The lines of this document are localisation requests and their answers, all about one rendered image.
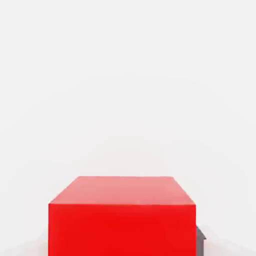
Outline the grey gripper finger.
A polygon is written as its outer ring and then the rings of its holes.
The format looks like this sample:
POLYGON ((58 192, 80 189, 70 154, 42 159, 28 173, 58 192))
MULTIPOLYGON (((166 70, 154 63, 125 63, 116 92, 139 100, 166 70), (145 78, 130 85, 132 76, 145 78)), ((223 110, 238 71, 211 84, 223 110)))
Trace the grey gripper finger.
POLYGON ((196 256, 204 256, 204 242, 207 238, 201 231, 201 229, 196 227, 196 256))

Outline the small red cube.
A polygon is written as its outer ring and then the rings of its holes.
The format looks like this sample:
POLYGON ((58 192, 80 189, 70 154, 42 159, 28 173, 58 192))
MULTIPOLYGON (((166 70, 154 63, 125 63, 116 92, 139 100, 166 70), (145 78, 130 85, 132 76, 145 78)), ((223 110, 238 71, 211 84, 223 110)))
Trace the small red cube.
POLYGON ((48 205, 48 256, 196 256, 196 204, 172 177, 77 177, 48 205))

